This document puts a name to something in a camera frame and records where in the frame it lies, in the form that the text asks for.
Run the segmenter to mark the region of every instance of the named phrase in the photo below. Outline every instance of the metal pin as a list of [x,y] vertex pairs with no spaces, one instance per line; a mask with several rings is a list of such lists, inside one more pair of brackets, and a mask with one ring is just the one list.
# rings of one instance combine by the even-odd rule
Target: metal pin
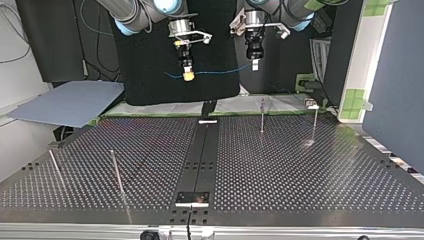
[[316,126],[317,126],[318,111],[319,111],[319,108],[317,108],[317,109],[315,110],[314,129],[315,129],[315,128],[316,128]]
[[55,156],[54,156],[54,153],[53,153],[53,150],[49,150],[49,154],[50,154],[50,157],[51,157],[51,159],[52,159],[52,161],[53,161],[53,164],[54,164],[54,168],[56,168],[56,171],[60,171],[60,169],[59,169],[59,165],[57,165],[57,162],[56,162],[56,158],[55,158]]
[[265,99],[262,98],[262,102],[261,102],[261,133],[263,133],[264,130],[264,125],[265,125]]
[[121,190],[121,193],[122,194],[125,194],[125,192],[124,192],[124,186],[122,185],[121,174],[119,173],[118,162],[116,161],[115,151],[114,150],[110,150],[110,156],[112,157],[113,166],[115,167],[116,178],[118,179],[119,188]]
[[262,119],[261,119],[261,133],[264,132],[264,122],[265,122],[265,114],[262,113]]

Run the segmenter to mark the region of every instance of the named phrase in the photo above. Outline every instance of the light blue panel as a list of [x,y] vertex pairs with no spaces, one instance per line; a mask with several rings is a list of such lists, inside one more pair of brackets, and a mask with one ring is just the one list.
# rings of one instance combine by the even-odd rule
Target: light blue panel
[[364,130],[424,173],[423,0],[393,4]]
[[122,83],[69,82],[21,105],[8,116],[81,128],[91,119],[98,117],[123,90]]

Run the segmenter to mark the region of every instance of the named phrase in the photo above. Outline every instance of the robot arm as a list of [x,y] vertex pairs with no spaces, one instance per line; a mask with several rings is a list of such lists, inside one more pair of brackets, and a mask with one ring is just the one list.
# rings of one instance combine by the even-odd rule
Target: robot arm
[[142,30],[150,32],[152,24],[169,18],[169,37],[175,38],[174,45],[179,53],[179,63],[184,69],[184,80],[194,79],[191,45],[197,42],[209,44],[212,35],[194,29],[188,14],[186,0],[97,0],[115,19],[116,26],[126,36]]
[[[230,24],[231,33],[245,34],[246,57],[252,61],[253,71],[259,69],[264,57],[262,42],[267,27],[277,28],[277,37],[286,39],[288,28],[303,30],[314,17],[314,12],[325,6],[323,0],[244,0],[244,8]],[[339,3],[342,0],[326,0]]]

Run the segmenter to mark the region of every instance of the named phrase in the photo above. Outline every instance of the white wall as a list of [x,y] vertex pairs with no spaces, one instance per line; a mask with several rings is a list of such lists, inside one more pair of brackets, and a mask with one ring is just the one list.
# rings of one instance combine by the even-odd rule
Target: white wall
[[[364,89],[364,100],[368,101],[391,12],[392,5],[389,5],[383,16],[361,17],[343,89],[340,109],[343,107],[345,94],[348,89]],[[361,112],[358,120],[340,118],[339,120],[343,123],[362,123],[365,112],[365,110]]]
[[[14,0],[0,1],[16,9]],[[21,30],[15,16],[9,10],[4,12],[13,19],[15,27]],[[0,62],[25,54],[27,47],[0,13]],[[47,91],[48,86],[43,83],[31,52],[19,61],[0,64],[0,181],[41,156],[47,150],[47,145],[54,140],[52,130],[55,126],[4,116],[19,104]]]
[[[13,5],[14,0],[0,0]],[[20,24],[14,15],[4,10],[19,29]],[[0,13],[0,62],[21,56],[27,50],[27,45]],[[30,52],[27,57],[17,62],[0,64],[0,108],[28,99],[32,96],[48,91],[47,84],[43,83],[40,72]]]

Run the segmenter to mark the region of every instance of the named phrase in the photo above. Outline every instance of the metal table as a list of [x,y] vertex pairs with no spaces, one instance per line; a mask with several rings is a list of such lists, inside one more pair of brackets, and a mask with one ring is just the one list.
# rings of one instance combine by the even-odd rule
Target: metal table
[[[260,122],[103,119],[54,151],[60,171],[45,155],[0,184],[0,233],[52,223],[424,229],[424,186],[349,127],[329,115],[316,127],[313,115],[267,116],[261,133]],[[209,206],[177,208],[179,192],[207,192]]]

